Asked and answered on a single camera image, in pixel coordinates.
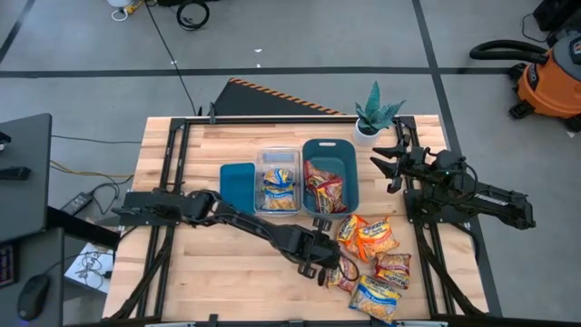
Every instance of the butcher block tabletop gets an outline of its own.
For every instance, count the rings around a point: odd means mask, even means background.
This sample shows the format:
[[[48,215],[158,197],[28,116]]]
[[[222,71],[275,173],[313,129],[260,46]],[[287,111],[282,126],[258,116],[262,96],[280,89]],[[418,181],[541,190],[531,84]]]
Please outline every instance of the butcher block tabletop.
[[[419,141],[432,152],[446,148],[436,115],[415,116]],[[133,180],[134,191],[151,191],[159,186],[163,155],[171,117],[149,118]],[[264,147],[301,148],[312,138],[352,141],[353,124],[196,124],[189,134],[182,189],[219,191],[223,164],[253,163]],[[181,131],[176,137],[174,157],[179,153]],[[376,146],[394,146],[395,129],[384,130]],[[389,180],[369,160],[370,148],[355,145],[359,177],[357,214],[369,222],[388,215],[393,235],[399,241],[391,253],[410,253],[411,281],[401,291],[396,319],[429,318],[426,293],[419,264],[413,225],[408,223],[403,191],[386,192]],[[169,181],[175,174],[172,165]],[[306,213],[292,217],[265,218],[273,223],[297,223],[312,229]],[[340,221],[333,222],[335,235]],[[487,310],[472,242],[453,226],[441,224],[439,234],[450,276],[481,311]],[[113,268],[113,277],[103,317],[116,312],[143,276],[151,227],[137,228],[123,238]],[[357,261],[362,274],[372,274],[372,263]],[[442,291],[432,273],[438,308],[444,310]],[[150,287],[147,312],[153,313],[157,279]],[[167,292],[162,320],[208,321],[216,313],[220,321],[367,320],[368,315],[348,308],[350,295],[338,287],[319,287],[316,280],[297,273],[268,242],[228,225],[192,228],[181,224],[173,240]]]

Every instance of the white pot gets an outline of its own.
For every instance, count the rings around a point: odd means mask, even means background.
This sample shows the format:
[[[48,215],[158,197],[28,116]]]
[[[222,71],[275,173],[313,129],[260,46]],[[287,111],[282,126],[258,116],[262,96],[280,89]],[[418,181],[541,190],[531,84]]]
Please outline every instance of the white pot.
[[[353,142],[355,142],[355,144],[360,145],[360,146],[373,146],[373,144],[375,144],[375,142],[377,141],[377,139],[379,137],[379,132],[381,132],[381,131],[378,131],[377,133],[375,133],[373,135],[365,135],[357,127],[358,124],[359,124],[359,119],[355,123],[355,129],[353,130]]]

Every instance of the orange vacuum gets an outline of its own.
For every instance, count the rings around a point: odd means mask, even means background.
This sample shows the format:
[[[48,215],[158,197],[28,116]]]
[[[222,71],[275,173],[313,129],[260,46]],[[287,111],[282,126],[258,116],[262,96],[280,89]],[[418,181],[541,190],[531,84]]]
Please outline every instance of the orange vacuum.
[[[510,49],[488,51],[492,49]],[[520,102],[510,115],[522,119],[537,113],[565,119],[566,126],[581,132],[581,36],[570,35],[553,48],[543,49],[525,42],[497,40],[476,46],[470,58],[478,60],[522,60],[508,69],[517,80]]]

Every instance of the white cable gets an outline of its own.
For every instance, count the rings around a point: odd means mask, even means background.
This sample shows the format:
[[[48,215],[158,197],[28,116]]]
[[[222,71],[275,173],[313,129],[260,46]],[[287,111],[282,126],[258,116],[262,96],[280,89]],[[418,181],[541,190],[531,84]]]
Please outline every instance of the white cable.
[[[123,17],[123,18],[116,18],[116,17],[115,17],[115,14],[117,14],[117,13],[124,13],[124,14],[125,14],[125,17]],[[113,19],[115,22],[122,22],[122,21],[124,21],[125,19],[127,19],[127,17],[129,17],[129,14],[127,14],[127,9],[125,9],[125,8],[123,8],[123,9],[121,9],[121,8],[120,8],[120,9],[117,9],[117,10],[115,10],[114,12],[112,12],[112,13],[111,13],[111,18],[112,18],[112,19]]]

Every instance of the chip bag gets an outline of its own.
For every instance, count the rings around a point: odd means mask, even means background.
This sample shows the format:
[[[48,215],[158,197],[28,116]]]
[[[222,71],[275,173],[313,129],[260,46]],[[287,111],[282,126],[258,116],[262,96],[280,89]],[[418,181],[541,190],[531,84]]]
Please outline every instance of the chip bag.
[[[343,243],[347,251],[359,256],[359,247],[357,246],[358,229],[368,224],[360,216],[350,214],[337,230],[337,241]]]
[[[327,270],[327,287],[339,286],[341,290],[351,292],[357,283],[357,267],[342,256],[339,260],[339,265],[341,270],[345,273],[345,276],[341,273],[339,268],[335,270]]]
[[[284,168],[270,169],[262,174],[265,185],[287,188],[293,185],[292,172]]]
[[[305,188],[307,192],[315,195],[316,189],[322,183],[340,178],[337,174],[329,173],[315,168],[310,161],[305,161],[304,166]]]
[[[384,253],[399,246],[399,242],[392,237],[389,218],[372,223],[358,229],[358,246],[362,248],[365,258],[372,258],[377,253]]]
[[[294,191],[292,190],[292,187],[287,189],[266,187],[264,188],[264,204],[261,209],[269,211],[297,210],[293,195]]]
[[[319,184],[315,190],[317,212],[342,213],[347,210],[343,204],[343,180],[336,178]]]
[[[407,290],[411,254],[378,253],[373,277],[389,285]]]
[[[361,276],[356,291],[351,297],[349,307],[390,323],[395,315],[401,294],[384,282],[368,276]]]

